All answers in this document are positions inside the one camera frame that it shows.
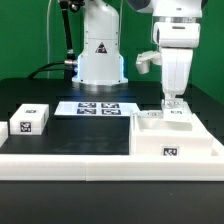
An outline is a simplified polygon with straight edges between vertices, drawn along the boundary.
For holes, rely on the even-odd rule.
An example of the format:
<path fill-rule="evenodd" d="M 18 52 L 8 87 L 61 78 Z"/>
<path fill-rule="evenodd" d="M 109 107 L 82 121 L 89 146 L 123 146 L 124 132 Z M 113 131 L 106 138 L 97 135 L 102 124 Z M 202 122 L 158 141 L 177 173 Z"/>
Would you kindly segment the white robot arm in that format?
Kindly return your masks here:
<path fill-rule="evenodd" d="M 163 106 L 172 108 L 185 92 L 193 49 L 199 45 L 202 8 L 206 0 L 127 0 L 129 6 L 155 19 L 152 41 L 156 51 L 137 56 L 139 73 L 154 63 L 162 67 Z M 84 0 L 84 49 L 78 56 L 77 84 L 111 87 L 125 83 L 118 48 L 119 15 L 103 0 Z"/>

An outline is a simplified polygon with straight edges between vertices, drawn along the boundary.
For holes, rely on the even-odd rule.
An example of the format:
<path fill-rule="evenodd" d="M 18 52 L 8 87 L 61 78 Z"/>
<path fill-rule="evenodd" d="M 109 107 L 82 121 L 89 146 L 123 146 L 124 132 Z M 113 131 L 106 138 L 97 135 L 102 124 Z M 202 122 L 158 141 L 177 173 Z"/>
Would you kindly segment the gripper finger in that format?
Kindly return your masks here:
<path fill-rule="evenodd" d="M 176 106 L 176 95 L 175 94 L 166 94 L 164 105 L 166 108 L 174 108 Z"/>

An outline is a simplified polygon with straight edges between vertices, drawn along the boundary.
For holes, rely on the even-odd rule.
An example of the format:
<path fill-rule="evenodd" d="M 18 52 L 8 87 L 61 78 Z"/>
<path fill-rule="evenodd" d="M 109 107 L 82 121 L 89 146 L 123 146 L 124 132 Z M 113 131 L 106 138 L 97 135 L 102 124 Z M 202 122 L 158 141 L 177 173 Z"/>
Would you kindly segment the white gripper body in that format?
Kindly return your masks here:
<path fill-rule="evenodd" d="M 162 62 L 162 89 L 165 95 L 185 92 L 193 59 L 199 45 L 199 23 L 156 22 L 153 40 L 159 47 Z"/>

